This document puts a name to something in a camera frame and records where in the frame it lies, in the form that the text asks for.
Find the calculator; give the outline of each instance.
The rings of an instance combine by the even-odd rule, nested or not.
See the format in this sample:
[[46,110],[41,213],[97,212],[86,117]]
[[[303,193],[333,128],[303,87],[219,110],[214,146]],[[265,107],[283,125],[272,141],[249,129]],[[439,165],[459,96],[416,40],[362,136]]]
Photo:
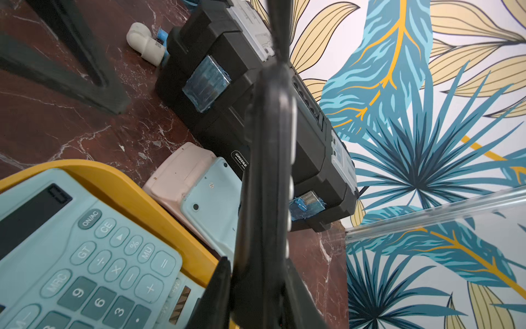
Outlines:
[[181,265],[60,169],[0,194],[0,329],[170,327]]
[[241,180],[217,157],[181,203],[181,212],[221,256],[234,263]]

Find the white plastic pipe fitting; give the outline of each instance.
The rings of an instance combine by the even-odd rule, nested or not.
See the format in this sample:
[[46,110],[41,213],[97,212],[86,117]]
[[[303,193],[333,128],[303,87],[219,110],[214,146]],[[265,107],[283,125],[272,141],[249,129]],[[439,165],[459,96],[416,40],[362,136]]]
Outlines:
[[151,37],[150,29],[143,23],[135,22],[131,25],[126,41],[142,58],[155,66],[159,66],[163,60],[166,47]]

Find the number 3 button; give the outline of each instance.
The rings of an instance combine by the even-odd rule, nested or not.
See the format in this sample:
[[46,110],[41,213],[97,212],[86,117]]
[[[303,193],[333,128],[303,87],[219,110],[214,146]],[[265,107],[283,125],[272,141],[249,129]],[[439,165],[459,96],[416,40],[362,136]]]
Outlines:
[[118,329],[124,324],[124,320],[128,317],[128,314],[132,310],[134,302],[124,296],[119,296],[117,301],[113,305],[112,309],[109,310],[108,315],[104,318],[105,325],[112,328]]
[[100,319],[108,309],[117,294],[113,291],[100,287],[89,303],[82,310],[82,315],[86,315],[93,320]]

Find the black metal stand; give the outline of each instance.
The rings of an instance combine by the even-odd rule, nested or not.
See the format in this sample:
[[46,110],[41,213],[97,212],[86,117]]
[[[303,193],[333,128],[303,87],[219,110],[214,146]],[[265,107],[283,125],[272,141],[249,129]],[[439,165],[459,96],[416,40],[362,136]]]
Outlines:
[[0,68],[97,109],[113,114],[123,113],[130,100],[75,2],[27,2],[79,60],[94,84],[6,34],[0,34]]

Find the on/ac button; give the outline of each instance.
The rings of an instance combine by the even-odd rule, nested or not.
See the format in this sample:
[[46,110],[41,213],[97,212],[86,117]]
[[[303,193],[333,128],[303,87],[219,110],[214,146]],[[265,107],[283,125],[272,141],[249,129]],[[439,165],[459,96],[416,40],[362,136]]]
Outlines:
[[101,216],[102,211],[99,209],[91,209],[78,220],[78,227],[87,230],[97,223]]

